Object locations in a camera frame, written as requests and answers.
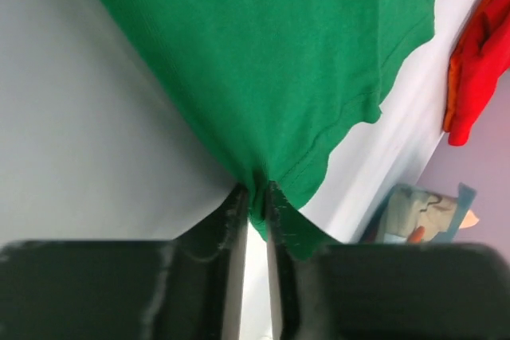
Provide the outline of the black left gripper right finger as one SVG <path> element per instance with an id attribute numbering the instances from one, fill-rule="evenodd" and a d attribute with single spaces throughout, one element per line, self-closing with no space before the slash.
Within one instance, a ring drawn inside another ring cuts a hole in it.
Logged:
<path id="1" fill-rule="evenodd" d="M 265 192 L 275 339 L 506 339 L 509 266 L 482 244 L 343 244 Z"/>

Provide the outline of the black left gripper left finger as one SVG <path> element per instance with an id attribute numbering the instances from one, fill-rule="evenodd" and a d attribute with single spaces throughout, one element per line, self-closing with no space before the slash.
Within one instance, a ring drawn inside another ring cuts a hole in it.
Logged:
<path id="1" fill-rule="evenodd" d="M 248 194 L 172 240 L 24 240 L 1 249 L 4 339 L 236 339 Z"/>

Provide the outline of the green t-shirt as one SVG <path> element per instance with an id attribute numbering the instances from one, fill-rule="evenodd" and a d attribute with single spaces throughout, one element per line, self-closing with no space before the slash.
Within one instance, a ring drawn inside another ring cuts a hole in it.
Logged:
<path id="1" fill-rule="evenodd" d="M 295 208 L 331 152 L 375 123 L 404 60 L 434 36 L 435 0 L 101 0 L 267 229 L 275 182 Z"/>

